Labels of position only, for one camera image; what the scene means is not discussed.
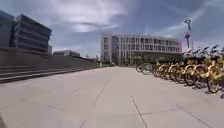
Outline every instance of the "paved plaza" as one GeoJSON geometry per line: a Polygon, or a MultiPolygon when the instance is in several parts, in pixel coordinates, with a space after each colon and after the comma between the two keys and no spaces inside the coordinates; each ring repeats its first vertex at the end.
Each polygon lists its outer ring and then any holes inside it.
{"type": "Polygon", "coordinates": [[[224,100],[102,68],[0,85],[0,128],[224,128],[224,100]]]}

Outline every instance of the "white building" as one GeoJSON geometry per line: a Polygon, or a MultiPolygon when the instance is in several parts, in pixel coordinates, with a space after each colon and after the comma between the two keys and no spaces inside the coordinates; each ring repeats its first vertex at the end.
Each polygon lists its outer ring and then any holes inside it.
{"type": "Polygon", "coordinates": [[[172,57],[182,53],[182,46],[176,38],[145,35],[101,35],[101,60],[123,64],[133,64],[133,59],[141,55],[149,55],[151,59],[172,57]]]}

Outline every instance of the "blue sky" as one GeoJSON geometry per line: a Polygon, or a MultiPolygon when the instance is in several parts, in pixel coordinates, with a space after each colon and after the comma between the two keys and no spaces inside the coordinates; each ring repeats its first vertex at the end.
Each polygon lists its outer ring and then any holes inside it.
{"type": "Polygon", "coordinates": [[[223,45],[224,0],[3,0],[0,9],[21,13],[53,30],[53,50],[100,53],[100,34],[177,37],[186,49],[185,19],[192,20],[195,47],[223,45]]]}

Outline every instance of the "building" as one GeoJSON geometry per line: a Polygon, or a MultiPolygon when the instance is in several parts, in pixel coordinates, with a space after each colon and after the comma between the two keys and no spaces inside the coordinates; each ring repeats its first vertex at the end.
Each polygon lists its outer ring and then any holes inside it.
{"type": "Polygon", "coordinates": [[[52,45],[48,45],[48,53],[52,54],[52,45]]]}
{"type": "Polygon", "coordinates": [[[21,14],[15,18],[13,47],[48,52],[52,30],[21,14]]]}
{"type": "Polygon", "coordinates": [[[71,50],[55,51],[54,55],[80,57],[80,53],[71,50]]]}
{"type": "Polygon", "coordinates": [[[14,17],[0,11],[0,47],[10,47],[14,17]]]}
{"type": "Polygon", "coordinates": [[[176,38],[143,35],[101,35],[102,62],[123,64],[180,57],[182,46],[176,38]]]}

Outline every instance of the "glass building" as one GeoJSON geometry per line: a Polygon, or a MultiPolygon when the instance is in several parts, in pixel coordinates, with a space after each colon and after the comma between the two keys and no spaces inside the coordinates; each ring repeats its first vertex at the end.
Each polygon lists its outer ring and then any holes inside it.
{"type": "Polygon", "coordinates": [[[14,17],[0,10],[0,47],[10,47],[14,17]]]}
{"type": "Polygon", "coordinates": [[[21,14],[15,18],[13,47],[48,52],[52,30],[21,14]]]}

